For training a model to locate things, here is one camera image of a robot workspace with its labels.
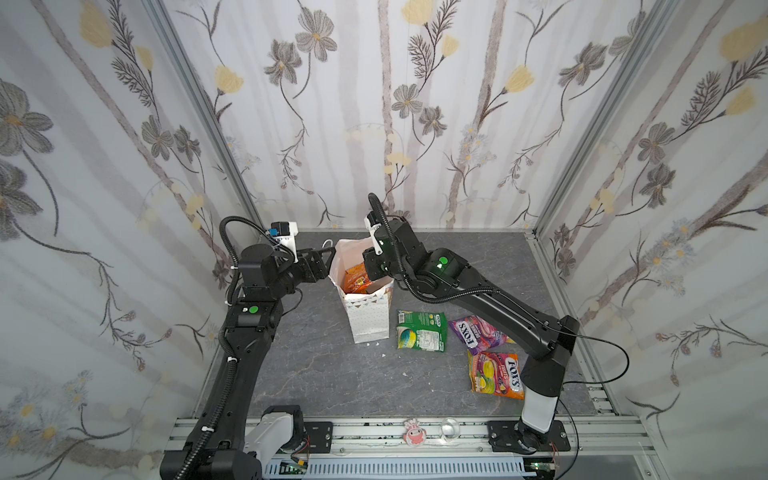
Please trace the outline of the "yellow orange snack bag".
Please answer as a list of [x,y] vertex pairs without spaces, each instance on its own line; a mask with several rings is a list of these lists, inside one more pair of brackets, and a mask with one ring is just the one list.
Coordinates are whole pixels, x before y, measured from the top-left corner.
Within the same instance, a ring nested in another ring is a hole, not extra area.
[[345,294],[366,294],[369,285],[370,281],[366,277],[359,277],[345,282],[343,291]]

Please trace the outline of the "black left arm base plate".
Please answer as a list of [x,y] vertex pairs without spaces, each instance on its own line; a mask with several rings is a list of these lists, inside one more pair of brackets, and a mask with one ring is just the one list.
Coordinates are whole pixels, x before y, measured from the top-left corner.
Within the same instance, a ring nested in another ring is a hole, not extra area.
[[330,421],[310,421],[304,424],[310,454],[329,454],[333,442],[334,424]]

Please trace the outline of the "orange corn snack bag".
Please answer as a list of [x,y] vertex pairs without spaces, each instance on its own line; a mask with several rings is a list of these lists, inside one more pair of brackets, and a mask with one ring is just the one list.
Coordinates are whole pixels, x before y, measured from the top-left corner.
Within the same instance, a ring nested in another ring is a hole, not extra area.
[[367,273],[366,267],[365,267],[365,265],[363,263],[355,265],[355,266],[353,266],[350,269],[345,271],[343,285],[344,285],[345,282],[352,281],[353,279],[359,278],[359,277],[366,277],[370,281],[370,284],[371,284],[371,280],[370,280],[369,275]]

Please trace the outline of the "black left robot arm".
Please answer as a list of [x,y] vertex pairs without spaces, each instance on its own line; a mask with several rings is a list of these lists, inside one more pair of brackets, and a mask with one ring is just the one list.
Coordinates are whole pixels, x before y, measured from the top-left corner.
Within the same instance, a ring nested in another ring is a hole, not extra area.
[[182,447],[168,449],[163,479],[260,479],[273,456],[307,444],[297,405],[270,407],[252,432],[250,403],[285,314],[283,299],[328,277],[334,247],[299,249],[294,222],[269,228],[240,216],[221,220],[232,281],[218,342],[222,361],[203,411]]

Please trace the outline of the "white cartoon paper bag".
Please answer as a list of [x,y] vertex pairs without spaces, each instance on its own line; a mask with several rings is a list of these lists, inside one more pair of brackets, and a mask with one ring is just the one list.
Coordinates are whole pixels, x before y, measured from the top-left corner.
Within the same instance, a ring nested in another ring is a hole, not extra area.
[[336,253],[329,272],[356,344],[386,339],[390,332],[393,279],[376,280],[362,293],[346,293],[343,288],[346,272],[363,263],[363,252],[371,246],[369,238],[338,240],[334,244]]

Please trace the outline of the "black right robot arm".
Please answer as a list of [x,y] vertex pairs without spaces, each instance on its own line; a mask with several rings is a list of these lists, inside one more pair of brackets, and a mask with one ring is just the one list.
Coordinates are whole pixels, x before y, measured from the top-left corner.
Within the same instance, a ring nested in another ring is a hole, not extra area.
[[423,303],[454,303],[514,340],[527,355],[520,379],[523,409],[508,441],[511,451],[532,455],[547,443],[576,341],[588,337],[566,315],[545,314],[488,280],[447,248],[428,250],[407,220],[385,212],[374,193],[366,217],[372,246],[363,253],[370,279],[388,276]]

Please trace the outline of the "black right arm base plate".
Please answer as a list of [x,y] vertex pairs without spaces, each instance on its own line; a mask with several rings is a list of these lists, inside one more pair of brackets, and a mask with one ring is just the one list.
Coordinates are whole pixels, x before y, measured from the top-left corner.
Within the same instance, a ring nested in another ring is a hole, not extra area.
[[515,421],[488,421],[488,443],[494,452],[533,455],[539,452],[570,452],[572,445],[564,425],[554,420],[547,434]]

